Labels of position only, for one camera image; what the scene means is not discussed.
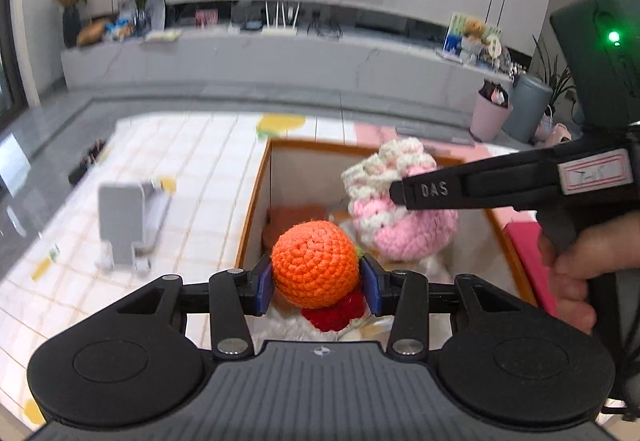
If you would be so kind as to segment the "person right hand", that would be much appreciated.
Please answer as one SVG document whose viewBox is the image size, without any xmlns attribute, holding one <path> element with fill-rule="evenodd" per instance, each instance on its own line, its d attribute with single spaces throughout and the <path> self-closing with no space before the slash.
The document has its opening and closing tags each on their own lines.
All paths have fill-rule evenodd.
<svg viewBox="0 0 640 441">
<path fill-rule="evenodd" d="M 590 334 L 596 311 L 587 302 L 588 279 L 639 267 L 639 213 L 629 213 L 579 234 L 564 253 L 558 253 L 544 233 L 538 236 L 542 263 L 550 269 L 549 287 L 556 315 Z"/>
</svg>

